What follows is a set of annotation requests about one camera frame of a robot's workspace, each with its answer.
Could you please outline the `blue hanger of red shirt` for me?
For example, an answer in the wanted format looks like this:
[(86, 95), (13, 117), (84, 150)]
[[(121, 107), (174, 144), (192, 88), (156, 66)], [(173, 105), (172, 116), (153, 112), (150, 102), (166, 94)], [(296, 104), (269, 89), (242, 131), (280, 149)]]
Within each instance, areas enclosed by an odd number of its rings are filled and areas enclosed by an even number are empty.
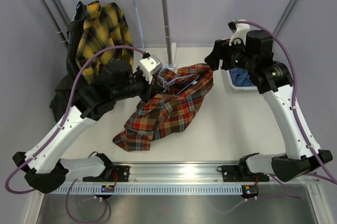
[(201, 78), (200, 73), (178, 75), (177, 68), (164, 67), (157, 74), (163, 93), (180, 95), (193, 87)]

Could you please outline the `red plaid shirt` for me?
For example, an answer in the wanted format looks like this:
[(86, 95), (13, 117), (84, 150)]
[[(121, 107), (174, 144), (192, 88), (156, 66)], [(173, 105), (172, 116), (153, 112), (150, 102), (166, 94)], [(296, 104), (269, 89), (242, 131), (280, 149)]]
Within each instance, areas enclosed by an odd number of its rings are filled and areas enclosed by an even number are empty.
[(148, 151), (151, 143), (173, 133), (181, 133), (191, 124), (205, 96), (213, 87), (213, 70), (205, 63), (181, 67), (177, 74), (200, 73), (200, 80), (180, 95), (159, 93), (147, 103), (138, 103), (136, 111), (113, 138), (121, 149)]

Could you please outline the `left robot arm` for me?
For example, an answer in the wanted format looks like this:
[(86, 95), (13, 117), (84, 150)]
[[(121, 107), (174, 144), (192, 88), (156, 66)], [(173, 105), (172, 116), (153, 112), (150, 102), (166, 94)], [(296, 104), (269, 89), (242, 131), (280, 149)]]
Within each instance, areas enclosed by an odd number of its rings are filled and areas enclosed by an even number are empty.
[(161, 91), (153, 78), (162, 67), (155, 56), (140, 60), (136, 72), (125, 60), (113, 59), (103, 66), (91, 84), (70, 98), (68, 112), (36, 147), (13, 155), (17, 167), (25, 172), (28, 185), (47, 194), (75, 179), (85, 182), (112, 179), (114, 165), (103, 153), (83, 159), (63, 159), (62, 155), (86, 129), (113, 110), (117, 101), (138, 96), (146, 102)]

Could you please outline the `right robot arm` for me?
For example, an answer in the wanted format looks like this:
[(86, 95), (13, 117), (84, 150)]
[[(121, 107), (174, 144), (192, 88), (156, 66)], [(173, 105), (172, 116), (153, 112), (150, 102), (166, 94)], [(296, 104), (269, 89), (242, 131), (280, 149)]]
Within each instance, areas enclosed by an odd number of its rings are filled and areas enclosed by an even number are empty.
[(283, 182), (312, 172), (332, 161), (313, 137), (295, 95), (295, 81), (288, 67), (273, 59), (273, 38), (262, 30), (240, 37), (216, 40), (205, 62), (213, 70), (242, 69), (248, 73), (270, 107), (282, 134), (285, 153), (254, 153), (240, 158), (239, 176), (251, 180), (257, 173), (274, 174)]

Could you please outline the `blue checked shirt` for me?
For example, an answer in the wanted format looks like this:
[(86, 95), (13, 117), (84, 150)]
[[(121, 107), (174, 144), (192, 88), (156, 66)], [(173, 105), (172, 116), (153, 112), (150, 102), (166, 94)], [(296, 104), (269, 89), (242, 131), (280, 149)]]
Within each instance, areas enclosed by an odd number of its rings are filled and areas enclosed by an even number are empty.
[(229, 70), (232, 84), (236, 87), (254, 87), (248, 72), (234, 68)]

